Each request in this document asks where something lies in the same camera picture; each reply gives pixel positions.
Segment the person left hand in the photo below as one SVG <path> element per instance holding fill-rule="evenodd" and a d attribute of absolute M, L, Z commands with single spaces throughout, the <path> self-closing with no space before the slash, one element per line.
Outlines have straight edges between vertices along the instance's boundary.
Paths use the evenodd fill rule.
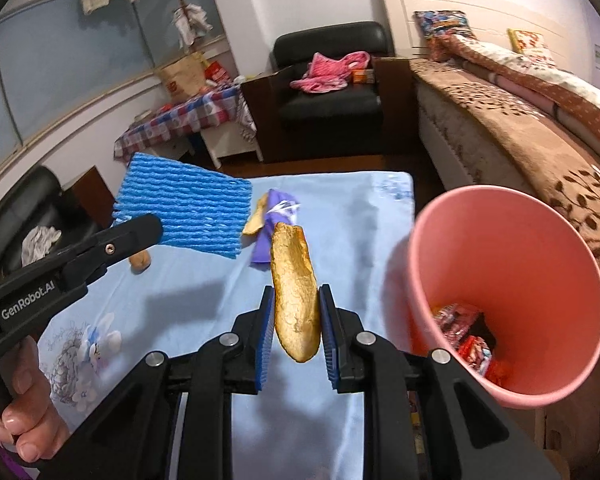
<path fill-rule="evenodd" d="M 13 444 L 22 460 L 50 460 L 70 436 L 50 400 L 50 383 L 40 370 L 38 345 L 27 336 L 17 347 L 12 373 L 16 397 L 0 415 L 0 444 Z"/>

